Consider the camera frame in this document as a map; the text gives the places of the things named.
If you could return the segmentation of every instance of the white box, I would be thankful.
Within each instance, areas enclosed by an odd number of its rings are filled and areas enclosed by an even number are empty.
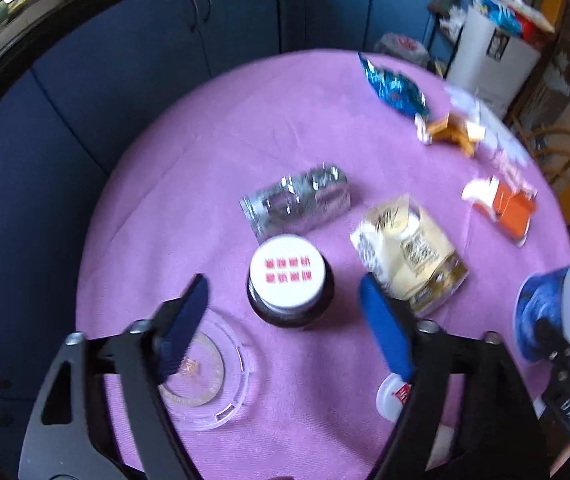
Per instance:
[[[470,7],[447,81],[483,100],[503,118],[540,52]]]

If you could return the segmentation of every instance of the blue candy wrapper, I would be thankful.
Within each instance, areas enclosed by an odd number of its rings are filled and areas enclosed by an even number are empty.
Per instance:
[[[383,102],[412,120],[416,115],[427,120],[430,110],[425,106],[425,96],[414,81],[391,70],[374,67],[361,53],[359,59],[365,69],[367,81]]]
[[[477,0],[476,7],[488,20],[510,34],[520,36],[523,33],[523,25],[516,19],[514,11],[498,0]]]

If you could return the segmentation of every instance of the orange packaging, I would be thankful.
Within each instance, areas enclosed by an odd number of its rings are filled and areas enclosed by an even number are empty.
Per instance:
[[[463,200],[495,222],[521,247],[530,229],[536,204],[522,191],[513,192],[496,177],[474,179],[463,190]]]

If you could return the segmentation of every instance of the red label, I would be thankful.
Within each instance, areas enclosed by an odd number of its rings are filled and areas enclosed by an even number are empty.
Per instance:
[[[405,36],[401,36],[398,38],[398,43],[403,48],[408,49],[410,52],[414,52],[416,50],[416,43],[411,38],[406,38]]]
[[[396,399],[401,401],[401,404],[405,404],[407,397],[409,396],[409,384],[403,384],[396,392],[393,394]]]
[[[302,267],[310,267],[309,256],[301,256],[300,258],[287,257],[287,258],[269,258],[265,260],[265,267],[267,269],[278,269],[278,272],[268,272],[265,274],[265,282],[267,283],[300,283],[309,282],[312,279],[311,270],[292,270],[286,272],[287,264],[289,268],[297,269],[299,263]]]

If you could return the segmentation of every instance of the clear plastic lid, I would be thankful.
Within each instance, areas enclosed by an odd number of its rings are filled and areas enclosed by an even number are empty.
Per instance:
[[[232,327],[207,309],[176,374],[159,389],[179,431],[217,428],[238,411],[249,386],[249,356]]]

